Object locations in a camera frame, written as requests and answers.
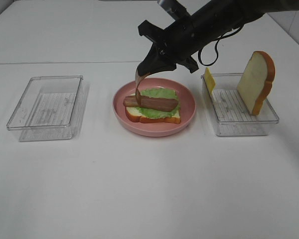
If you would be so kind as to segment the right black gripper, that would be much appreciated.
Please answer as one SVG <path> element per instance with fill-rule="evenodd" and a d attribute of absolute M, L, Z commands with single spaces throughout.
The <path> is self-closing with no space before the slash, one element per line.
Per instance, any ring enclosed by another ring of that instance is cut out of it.
<path fill-rule="evenodd" d="M 186 25 L 180 24 L 172 30 L 161 29 L 147 20 L 138 26 L 139 35 L 152 42 L 147 56 L 137 66 L 137 73 L 140 77 L 174 71 L 177 64 L 187 68 L 190 73 L 198 70 L 197 62 L 191 57 L 189 40 L 182 41 L 181 39 L 183 36 L 188 36 L 183 31 L 186 27 Z"/>

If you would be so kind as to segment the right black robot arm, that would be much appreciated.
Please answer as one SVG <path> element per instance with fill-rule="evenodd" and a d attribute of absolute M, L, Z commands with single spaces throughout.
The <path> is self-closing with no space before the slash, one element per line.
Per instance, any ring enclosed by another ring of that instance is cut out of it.
<path fill-rule="evenodd" d="M 268 12 L 299 10 L 299 0 L 211 0 L 194 14 L 176 0 L 157 3 L 174 22 L 165 29 L 147 20 L 138 26 L 139 34 L 152 42 L 137 67 L 140 77 L 173 71 L 177 65 L 193 73 L 198 65 L 192 55 L 226 32 L 240 29 Z"/>

